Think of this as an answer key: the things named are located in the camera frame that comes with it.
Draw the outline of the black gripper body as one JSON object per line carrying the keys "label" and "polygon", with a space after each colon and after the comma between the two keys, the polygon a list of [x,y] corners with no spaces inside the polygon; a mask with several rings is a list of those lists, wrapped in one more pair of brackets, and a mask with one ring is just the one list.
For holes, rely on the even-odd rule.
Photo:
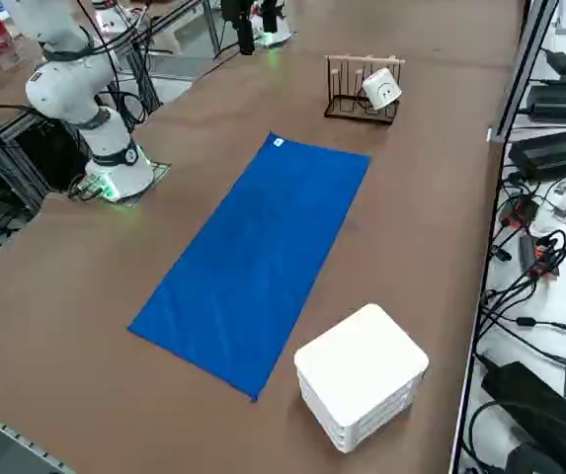
{"label": "black gripper body", "polygon": [[221,14],[225,22],[238,23],[250,20],[261,13],[261,2],[254,0],[222,0]]}

